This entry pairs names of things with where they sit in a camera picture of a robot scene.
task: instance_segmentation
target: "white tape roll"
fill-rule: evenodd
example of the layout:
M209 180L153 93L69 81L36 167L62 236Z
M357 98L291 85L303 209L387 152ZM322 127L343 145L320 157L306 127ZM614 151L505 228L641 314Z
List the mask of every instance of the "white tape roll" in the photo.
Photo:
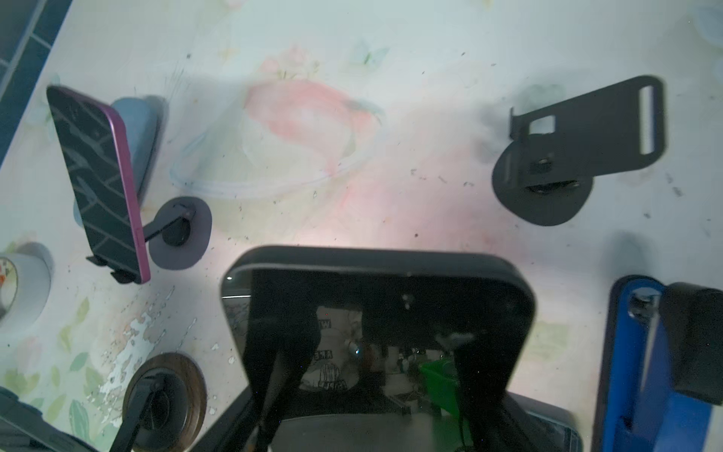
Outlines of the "white tape roll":
M0 254L0 280L0 334L22 332L48 301L48 266L39 257Z

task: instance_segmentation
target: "tile grout line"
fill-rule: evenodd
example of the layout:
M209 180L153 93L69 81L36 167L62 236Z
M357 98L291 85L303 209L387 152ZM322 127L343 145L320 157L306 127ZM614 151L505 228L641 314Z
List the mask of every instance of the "tile grout line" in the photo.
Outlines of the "tile grout line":
M5 72L2 81L0 81L0 101L2 101L2 98L5 95L7 85L10 84L10 79L12 79L12 76L15 73L15 69L20 63L20 58L25 52L25 45L30 40L30 35L33 34L35 26L38 24L38 20L40 19L40 14L43 12L43 9L45 8L47 2L48 0L40 0L38 4L35 5L33 15L30 16L30 20L27 22L25 31L22 33L22 37L20 38L20 41L18 41L17 47L15 48L15 54L12 56L12 59L7 66L7 72Z
M40 36L36 35L35 33L31 33L30 37L35 40L36 43L40 44L41 46L47 48L48 50L52 49L53 46L45 42L44 39L42 39Z

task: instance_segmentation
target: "table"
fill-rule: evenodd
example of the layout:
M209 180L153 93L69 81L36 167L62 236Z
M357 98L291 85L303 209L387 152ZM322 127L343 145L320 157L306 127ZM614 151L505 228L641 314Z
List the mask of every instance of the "table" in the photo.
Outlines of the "table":
M720 286L722 52L696 31L695 5L75 0L25 115L47 108L45 86L58 80L107 103L165 99L142 219L195 195L213 232L193 268L151 264L149 283L116 284L84 260L50 119L24 120L0 169L0 249L42 244L53 282L35 325L0 343L2 384L103 450L133 370L180 351L204 372L208 428L247 384L219 287L250 247L488 252L537 296L510 390L569 410L589 447L615 279ZM666 82L660 161L596 178L561 226L533 226L496 201L490 174L510 107L646 73Z

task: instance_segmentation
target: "round black base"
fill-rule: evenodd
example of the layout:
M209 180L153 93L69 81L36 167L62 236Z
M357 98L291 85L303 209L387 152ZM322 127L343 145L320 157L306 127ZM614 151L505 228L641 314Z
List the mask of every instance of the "round black base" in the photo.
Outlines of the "round black base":
M519 146L512 142L502 153L492 170L492 189L495 196L510 212L539 226L565 223L580 211L592 191L592 177L571 182L539 185L537 187L510 187L508 159Z
M133 443L136 452L180 452L195 440L206 412L206 388L191 359L177 353L146 361L133 375L123 400L123 415L136 383L143 377L163 376L163 389L152 395L150 409L140 420Z
M177 197L158 209L158 214L176 204L193 205L195 215L191 221L180 218L148 242L150 258L165 270L191 268L201 260L211 238L211 209L197 197Z

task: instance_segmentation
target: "smartphone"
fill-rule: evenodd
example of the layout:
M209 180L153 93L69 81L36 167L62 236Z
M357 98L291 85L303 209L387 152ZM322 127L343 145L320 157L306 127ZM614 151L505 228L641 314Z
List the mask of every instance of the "smartphone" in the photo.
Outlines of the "smartphone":
M46 91L89 258L118 282L150 280L126 127L118 112L66 87Z

